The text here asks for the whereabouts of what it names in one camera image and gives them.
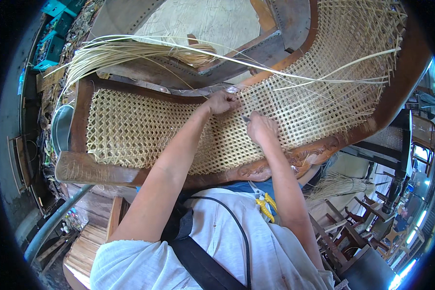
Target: cane webbing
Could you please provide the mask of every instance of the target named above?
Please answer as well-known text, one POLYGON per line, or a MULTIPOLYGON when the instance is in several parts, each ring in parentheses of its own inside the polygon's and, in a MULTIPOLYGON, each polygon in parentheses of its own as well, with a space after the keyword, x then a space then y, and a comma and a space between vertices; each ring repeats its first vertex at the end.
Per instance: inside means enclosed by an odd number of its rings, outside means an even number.
MULTIPOLYGON (((318 32, 309 51, 284 72, 321 78, 367 55, 396 48, 406 20, 398 2, 321 0, 318 32)), ((383 77, 395 66, 393 54, 367 59, 327 79, 383 77)), ((284 150, 345 132, 365 121, 383 85, 306 83, 274 75, 238 94, 243 107, 213 116, 203 131, 190 174, 225 171, 263 158, 246 135, 240 114, 257 110, 279 124, 284 150)), ((87 128, 88 153, 97 162, 151 168, 197 105, 181 105, 112 90, 94 94, 87 128)))

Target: metal bowl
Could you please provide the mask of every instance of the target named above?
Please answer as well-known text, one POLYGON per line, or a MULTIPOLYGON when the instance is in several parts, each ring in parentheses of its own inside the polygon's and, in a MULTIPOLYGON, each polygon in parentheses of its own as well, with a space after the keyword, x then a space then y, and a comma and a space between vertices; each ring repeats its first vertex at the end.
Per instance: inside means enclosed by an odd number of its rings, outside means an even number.
POLYGON ((53 115, 51 122, 51 142, 57 156, 61 151, 68 151, 70 125, 74 108, 70 105, 63 105, 53 115))

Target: black cable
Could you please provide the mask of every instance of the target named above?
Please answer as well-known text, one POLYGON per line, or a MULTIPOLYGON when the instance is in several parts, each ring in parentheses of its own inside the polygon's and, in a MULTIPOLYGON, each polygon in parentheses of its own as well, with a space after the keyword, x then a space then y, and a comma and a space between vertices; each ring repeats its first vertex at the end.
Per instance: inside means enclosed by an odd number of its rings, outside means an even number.
POLYGON ((242 235, 244 236, 245 247, 246 247, 246 260, 247 260, 247 289, 251 289, 251 274, 250 274, 250 269, 249 269, 249 243, 248 243, 248 239, 245 235, 244 229, 242 228, 242 225, 238 222, 237 217, 234 215, 234 213, 231 211, 231 209, 228 208, 222 201, 217 200, 215 198, 207 197, 207 196, 191 196, 191 197, 188 197, 186 199, 187 200, 188 199, 214 200, 215 202, 217 202, 221 206, 223 206, 231 214, 231 216, 234 218, 235 222, 237 223, 238 228, 240 229, 240 231, 242 232, 242 235))

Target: white shirt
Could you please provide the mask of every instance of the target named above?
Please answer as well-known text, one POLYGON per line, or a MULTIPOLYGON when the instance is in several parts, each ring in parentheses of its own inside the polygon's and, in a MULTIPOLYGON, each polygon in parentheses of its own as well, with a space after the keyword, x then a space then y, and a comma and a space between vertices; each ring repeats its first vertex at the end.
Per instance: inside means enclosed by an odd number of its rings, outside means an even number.
MULTIPOLYGON (((228 206, 242 225, 250 248, 253 289, 334 288, 330 271, 317 270, 295 235, 263 220, 254 194, 212 188, 209 196, 228 206)), ((246 285, 245 243, 235 220, 213 200, 188 200, 193 208, 190 236, 224 269, 246 285)), ((113 241, 97 251, 92 289, 201 289, 167 242, 113 241)))

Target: person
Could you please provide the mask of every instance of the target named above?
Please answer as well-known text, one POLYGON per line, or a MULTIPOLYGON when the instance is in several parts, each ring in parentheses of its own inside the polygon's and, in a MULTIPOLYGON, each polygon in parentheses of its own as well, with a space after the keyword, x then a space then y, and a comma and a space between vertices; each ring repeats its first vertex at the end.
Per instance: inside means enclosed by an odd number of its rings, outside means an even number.
MULTIPOLYGON (((239 107, 235 95, 225 91, 209 97, 164 149, 118 228, 98 249, 90 274, 93 290, 201 288, 160 239, 206 122, 212 114, 239 107)), ((211 188, 193 196, 213 197, 229 207, 248 237, 250 261, 237 223, 213 200, 186 201, 193 209, 189 236, 243 285, 249 263, 254 289, 333 289, 333 275, 322 265, 302 191, 277 132, 274 120, 251 113, 247 134, 269 163, 281 225, 263 219, 251 191, 211 188)))

